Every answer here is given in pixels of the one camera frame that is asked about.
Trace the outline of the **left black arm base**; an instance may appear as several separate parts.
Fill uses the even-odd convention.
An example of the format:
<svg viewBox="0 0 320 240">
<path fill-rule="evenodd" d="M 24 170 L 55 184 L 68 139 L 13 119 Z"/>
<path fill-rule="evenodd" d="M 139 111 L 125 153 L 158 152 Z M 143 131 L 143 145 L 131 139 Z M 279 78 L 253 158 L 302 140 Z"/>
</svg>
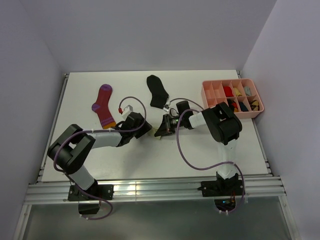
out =
<svg viewBox="0 0 320 240">
<path fill-rule="evenodd" d="M 113 184 L 98 184 L 87 190 L 83 190 L 77 184 L 71 185 L 68 192 L 68 202 L 78 202 L 78 213 L 80 217 L 88 221 L 97 221 L 109 217 L 114 207 L 110 200 L 113 199 L 114 185 Z M 100 210 L 102 203 L 109 206 L 109 211 L 105 215 L 95 216 Z"/>
</svg>

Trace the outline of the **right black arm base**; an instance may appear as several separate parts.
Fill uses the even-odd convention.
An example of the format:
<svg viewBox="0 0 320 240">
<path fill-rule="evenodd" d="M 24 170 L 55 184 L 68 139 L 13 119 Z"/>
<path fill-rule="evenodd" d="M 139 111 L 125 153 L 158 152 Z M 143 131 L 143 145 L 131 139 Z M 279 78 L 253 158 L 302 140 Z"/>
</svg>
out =
<svg viewBox="0 0 320 240">
<path fill-rule="evenodd" d="M 201 191 L 202 197 L 204 198 L 222 197 L 220 199 L 214 199 L 214 204 L 219 211 L 224 213 L 229 213 L 236 209 L 237 196 L 241 196 L 241 200 L 243 200 L 245 196 L 244 183 L 238 173 L 226 179 L 217 173 L 216 180 L 202 181 L 197 190 Z"/>
</svg>

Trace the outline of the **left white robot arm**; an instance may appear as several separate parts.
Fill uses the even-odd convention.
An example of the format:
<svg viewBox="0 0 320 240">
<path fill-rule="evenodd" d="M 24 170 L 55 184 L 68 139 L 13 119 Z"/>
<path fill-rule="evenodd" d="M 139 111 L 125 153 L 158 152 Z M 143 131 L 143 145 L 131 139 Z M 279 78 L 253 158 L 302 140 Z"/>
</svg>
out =
<svg viewBox="0 0 320 240">
<path fill-rule="evenodd" d="M 105 130 L 83 130 L 71 124 L 47 150 L 62 172 L 80 187 L 79 194 L 91 200 L 98 193 L 97 181 L 88 172 L 84 162 L 92 149 L 122 147 L 132 138 L 140 138 L 152 130 L 152 125 L 137 112 L 131 112 L 124 121 Z"/>
</svg>

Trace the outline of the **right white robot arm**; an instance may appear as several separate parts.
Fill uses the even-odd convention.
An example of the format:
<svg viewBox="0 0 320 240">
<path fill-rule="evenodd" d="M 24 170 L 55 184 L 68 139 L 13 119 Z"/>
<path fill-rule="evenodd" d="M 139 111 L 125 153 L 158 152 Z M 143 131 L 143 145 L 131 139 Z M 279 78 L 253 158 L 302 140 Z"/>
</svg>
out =
<svg viewBox="0 0 320 240">
<path fill-rule="evenodd" d="M 229 194 L 233 188 L 232 180 L 239 180 L 242 173 L 236 165 L 236 145 L 242 131 L 242 123 L 225 103 L 219 103 L 214 107 L 202 108 L 201 111 L 192 110 L 189 100 L 181 98 L 176 104 L 177 114 L 172 115 L 171 110 L 162 116 L 162 122 L 156 130 L 156 138 L 176 135 L 178 150 L 183 155 L 180 140 L 180 127 L 192 130 L 201 126 L 207 126 L 211 136 L 218 144 L 219 163 L 217 168 L 217 191 L 222 195 Z"/>
</svg>

